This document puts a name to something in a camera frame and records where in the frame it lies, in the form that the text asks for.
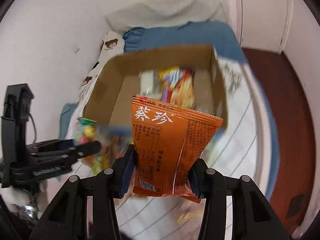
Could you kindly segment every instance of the colorful candy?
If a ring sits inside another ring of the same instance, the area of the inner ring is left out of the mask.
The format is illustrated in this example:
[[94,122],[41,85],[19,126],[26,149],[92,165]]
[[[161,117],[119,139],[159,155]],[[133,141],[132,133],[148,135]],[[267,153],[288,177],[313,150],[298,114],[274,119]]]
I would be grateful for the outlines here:
[[85,144],[90,142],[90,139],[86,136],[81,136],[80,139],[78,140],[78,144]]
[[90,140],[94,140],[94,138],[96,137],[96,129],[93,126],[88,125],[84,128],[83,134]]
[[74,140],[77,142],[83,136],[83,132],[76,132]]

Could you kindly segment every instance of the white door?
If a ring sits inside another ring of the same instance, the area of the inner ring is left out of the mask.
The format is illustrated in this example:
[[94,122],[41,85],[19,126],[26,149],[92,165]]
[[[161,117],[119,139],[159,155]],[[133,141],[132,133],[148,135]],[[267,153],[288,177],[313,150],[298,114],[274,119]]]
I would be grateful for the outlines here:
[[288,0],[242,0],[241,46],[280,52]]

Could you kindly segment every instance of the plastic bag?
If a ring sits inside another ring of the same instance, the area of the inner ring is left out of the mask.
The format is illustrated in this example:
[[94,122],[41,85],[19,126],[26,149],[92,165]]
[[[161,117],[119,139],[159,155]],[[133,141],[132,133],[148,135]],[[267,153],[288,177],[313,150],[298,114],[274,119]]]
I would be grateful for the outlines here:
[[180,195],[199,202],[188,172],[222,124],[222,119],[144,96],[132,99],[132,130],[137,152],[133,192]]
[[161,101],[194,109],[193,75],[191,69],[179,67],[159,71],[159,81],[162,84]]
[[158,90],[155,75],[156,72],[154,70],[140,73],[140,95],[153,98],[154,93]]
[[95,121],[78,118],[74,144],[84,144],[97,140],[101,143],[99,153],[82,158],[81,161],[92,168],[94,175],[106,168],[110,168],[115,159],[124,155],[132,141],[131,129],[123,127],[109,127],[96,125]]

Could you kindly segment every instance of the cable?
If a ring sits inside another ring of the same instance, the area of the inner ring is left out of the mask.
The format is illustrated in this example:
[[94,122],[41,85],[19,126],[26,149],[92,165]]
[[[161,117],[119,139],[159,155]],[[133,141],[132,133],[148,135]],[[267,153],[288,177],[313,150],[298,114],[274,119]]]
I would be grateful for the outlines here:
[[35,121],[33,120],[33,117],[30,113],[29,113],[29,116],[31,117],[31,121],[33,124],[33,130],[35,131],[35,138],[33,139],[33,143],[35,143],[37,141],[37,129],[36,129]]

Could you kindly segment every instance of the barcode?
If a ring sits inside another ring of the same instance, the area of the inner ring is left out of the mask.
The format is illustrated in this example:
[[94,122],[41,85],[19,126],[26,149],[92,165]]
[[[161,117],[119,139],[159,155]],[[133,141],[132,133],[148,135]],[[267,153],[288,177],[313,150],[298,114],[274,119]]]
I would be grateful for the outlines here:
[[151,184],[149,184],[143,180],[140,180],[140,185],[141,185],[141,187],[143,187],[145,189],[155,191],[155,186],[152,186]]

